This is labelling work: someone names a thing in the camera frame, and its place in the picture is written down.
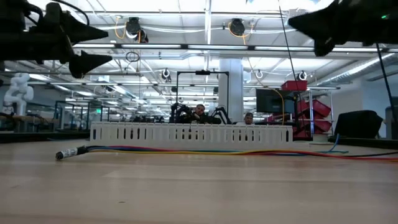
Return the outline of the black background gantry frame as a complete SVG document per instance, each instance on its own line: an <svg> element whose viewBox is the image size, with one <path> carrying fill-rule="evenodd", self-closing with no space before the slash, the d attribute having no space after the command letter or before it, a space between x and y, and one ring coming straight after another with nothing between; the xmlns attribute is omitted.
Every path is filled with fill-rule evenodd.
<svg viewBox="0 0 398 224"><path fill-rule="evenodd" d="M225 74L227 77L227 99L226 99L226 108L225 116L226 116L226 123L232 124L231 120L229 119L229 72L228 71L209 71L209 70L196 70L194 72L190 71L177 71L177 82L176 82L176 102L178 102L178 86L179 86L179 76L181 74L189 74L194 73L196 75L211 75L211 74Z"/></svg>

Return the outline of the person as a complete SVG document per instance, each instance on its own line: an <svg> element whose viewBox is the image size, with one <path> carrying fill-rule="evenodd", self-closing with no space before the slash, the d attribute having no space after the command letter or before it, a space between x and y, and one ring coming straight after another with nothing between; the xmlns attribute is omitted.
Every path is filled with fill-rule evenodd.
<svg viewBox="0 0 398 224"><path fill-rule="evenodd" d="M205 106L202 104L196 105L193 112L185 116L188 123L196 124L221 124L219 118L209 116L205 113Z"/></svg>
<svg viewBox="0 0 398 224"><path fill-rule="evenodd" d="M236 125L254 125L253 114L251 112L247 112L244 115L243 121L237 122Z"/></svg>

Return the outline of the black aluminium table frame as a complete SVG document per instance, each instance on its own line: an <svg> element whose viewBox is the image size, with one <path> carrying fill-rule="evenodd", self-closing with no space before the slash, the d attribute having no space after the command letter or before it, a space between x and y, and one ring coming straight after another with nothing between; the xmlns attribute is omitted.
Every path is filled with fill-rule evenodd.
<svg viewBox="0 0 398 224"><path fill-rule="evenodd" d="M61 141L75 139L89 139L88 131L44 132L44 133L9 133L0 131L0 143ZM388 139L358 139L339 137L338 145L373 147L380 149L398 150L398 140Z"/></svg>

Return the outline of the red storage bin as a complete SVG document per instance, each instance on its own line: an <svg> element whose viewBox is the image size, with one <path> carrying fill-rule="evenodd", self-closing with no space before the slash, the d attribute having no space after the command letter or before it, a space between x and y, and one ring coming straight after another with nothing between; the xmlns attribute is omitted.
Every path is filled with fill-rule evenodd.
<svg viewBox="0 0 398 224"><path fill-rule="evenodd" d="M289 80L286 81L282 86L282 90L285 91L306 91L307 90L307 81L305 80Z"/></svg>
<svg viewBox="0 0 398 224"><path fill-rule="evenodd" d="M331 129L331 123L326 120L315 120L314 121L314 132L317 134L327 133Z"/></svg>
<svg viewBox="0 0 398 224"><path fill-rule="evenodd" d="M304 113L310 116L310 103L306 102L303 106ZM313 116L319 118L326 118L331 113L331 108L318 100L312 101Z"/></svg>

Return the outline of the black monitor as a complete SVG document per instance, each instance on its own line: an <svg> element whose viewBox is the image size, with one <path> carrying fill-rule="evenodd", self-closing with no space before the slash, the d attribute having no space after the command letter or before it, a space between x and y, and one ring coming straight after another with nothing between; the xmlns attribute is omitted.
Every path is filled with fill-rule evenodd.
<svg viewBox="0 0 398 224"><path fill-rule="evenodd" d="M294 101L292 91L256 89L256 111L259 113L294 113Z"/></svg>

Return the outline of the metal shelf rack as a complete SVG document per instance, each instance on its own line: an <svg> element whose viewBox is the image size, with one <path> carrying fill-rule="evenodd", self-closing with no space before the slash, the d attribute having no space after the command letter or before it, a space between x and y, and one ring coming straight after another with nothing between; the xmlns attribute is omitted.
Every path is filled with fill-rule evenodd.
<svg viewBox="0 0 398 224"><path fill-rule="evenodd" d="M331 111L330 114L328 115L328 119L326 121L331 123L331 134L334 133L334 127L333 124L335 122L334 119L334 114L333 114L333 98L332 98L332 93L335 90L339 90L338 87L315 87L315 86L309 86L307 88L308 91L308 102L309 102L309 114L310 114L310 134L311 138L314 139L315 137L315 110L313 106L313 101L318 100L321 101L322 97L327 96L329 99L329 103L324 103L324 105L329 106Z"/></svg>

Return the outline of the grey cabinet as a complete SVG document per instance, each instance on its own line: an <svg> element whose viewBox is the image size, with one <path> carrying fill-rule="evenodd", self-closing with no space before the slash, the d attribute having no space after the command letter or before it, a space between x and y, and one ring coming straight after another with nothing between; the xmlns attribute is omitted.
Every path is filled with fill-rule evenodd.
<svg viewBox="0 0 398 224"><path fill-rule="evenodd" d="M397 117L397 122L393 117L395 112ZM386 124L386 138L398 140L398 105L392 109L390 106L385 109L385 124Z"/></svg>

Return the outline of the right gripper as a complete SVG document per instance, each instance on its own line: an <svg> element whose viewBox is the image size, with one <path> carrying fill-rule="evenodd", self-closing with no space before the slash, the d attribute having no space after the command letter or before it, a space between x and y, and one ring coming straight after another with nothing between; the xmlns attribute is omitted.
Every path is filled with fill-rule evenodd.
<svg viewBox="0 0 398 224"><path fill-rule="evenodd" d="M398 44L398 0L333 0L327 7L291 17L288 25L314 42L316 57L328 55L335 44L349 41L348 10L354 12L354 32L363 46Z"/></svg>

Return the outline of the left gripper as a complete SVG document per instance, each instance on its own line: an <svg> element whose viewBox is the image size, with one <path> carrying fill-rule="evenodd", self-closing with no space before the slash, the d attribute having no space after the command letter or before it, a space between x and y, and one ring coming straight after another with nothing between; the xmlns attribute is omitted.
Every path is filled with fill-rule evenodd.
<svg viewBox="0 0 398 224"><path fill-rule="evenodd" d="M62 27L61 14L57 3L51 3L49 14L44 15L41 8L29 2L0 2L0 61L69 61L74 78L83 78L112 61L112 56L84 51L74 55L71 42L103 39L108 32L78 21L67 11L63 12Z"/></svg>

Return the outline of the white building column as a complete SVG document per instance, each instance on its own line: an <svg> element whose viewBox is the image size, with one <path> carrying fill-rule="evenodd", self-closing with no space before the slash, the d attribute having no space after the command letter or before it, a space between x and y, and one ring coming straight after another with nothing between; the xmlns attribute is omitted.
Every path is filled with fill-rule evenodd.
<svg viewBox="0 0 398 224"><path fill-rule="evenodd" d="M219 59L218 106L224 106L232 122L244 118L243 65L240 58Z"/></svg>

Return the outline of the black chair backrest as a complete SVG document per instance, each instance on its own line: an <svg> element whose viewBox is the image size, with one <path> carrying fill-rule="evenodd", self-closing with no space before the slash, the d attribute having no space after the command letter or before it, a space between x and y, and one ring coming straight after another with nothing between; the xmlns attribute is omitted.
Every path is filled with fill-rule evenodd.
<svg viewBox="0 0 398 224"><path fill-rule="evenodd" d="M351 111L338 116L334 135L344 138L375 139L383 119L371 110Z"/></svg>

